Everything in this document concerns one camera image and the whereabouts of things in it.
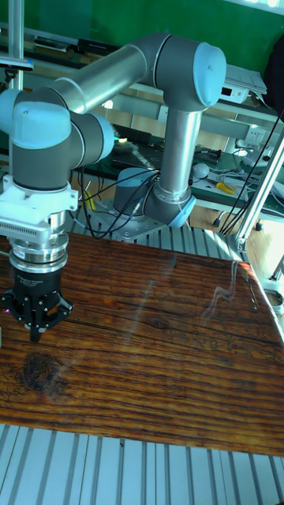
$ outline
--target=screwdriver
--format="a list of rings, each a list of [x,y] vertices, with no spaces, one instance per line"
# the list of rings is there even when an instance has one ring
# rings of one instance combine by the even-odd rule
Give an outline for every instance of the screwdriver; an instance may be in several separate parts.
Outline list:
[[[212,184],[214,184],[216,189],[220,189],[220,191],[228,193],[229,195],[233,195],[234,192],[237,191],[236,188],[234,188],[233,186],[228,186],[227,184],[225,184],[225,182],[222,181],[216,182],[213,181],[212,179],[206,179],[206,181],[211,182]]]

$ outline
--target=power outlet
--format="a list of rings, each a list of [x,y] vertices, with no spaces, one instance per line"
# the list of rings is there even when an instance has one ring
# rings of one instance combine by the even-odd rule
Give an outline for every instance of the power outlet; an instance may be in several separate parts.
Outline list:
[[[245,138],[245,144],[257,148],[263,141],[265,129],[250,126]]]

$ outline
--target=mouse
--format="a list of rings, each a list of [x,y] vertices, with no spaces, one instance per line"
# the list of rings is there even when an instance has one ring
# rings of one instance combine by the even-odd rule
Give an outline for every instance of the mouse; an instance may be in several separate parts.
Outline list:
[[[196,179],[205,179],[209,174],[209,166],[205,163],[197,163],[193,166],[192,175]]]

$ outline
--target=wood grain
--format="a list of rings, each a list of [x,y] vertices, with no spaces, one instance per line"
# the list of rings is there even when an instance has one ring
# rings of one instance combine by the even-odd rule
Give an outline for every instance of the wood grain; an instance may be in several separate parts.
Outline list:
[[[0,311],[1,423],[284,455],[282,337],[248,264],[71,235],[62,290],[39,344]]]

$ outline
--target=green wall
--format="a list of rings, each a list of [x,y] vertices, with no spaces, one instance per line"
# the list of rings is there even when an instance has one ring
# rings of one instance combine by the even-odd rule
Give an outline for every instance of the green wall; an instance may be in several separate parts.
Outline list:
[[[8,21],[8,0],[0,0]],[[228,63],[263,71],[284,17],[223,0],[26,0],[25,26],[123,44],[169,32],[223,49]]]

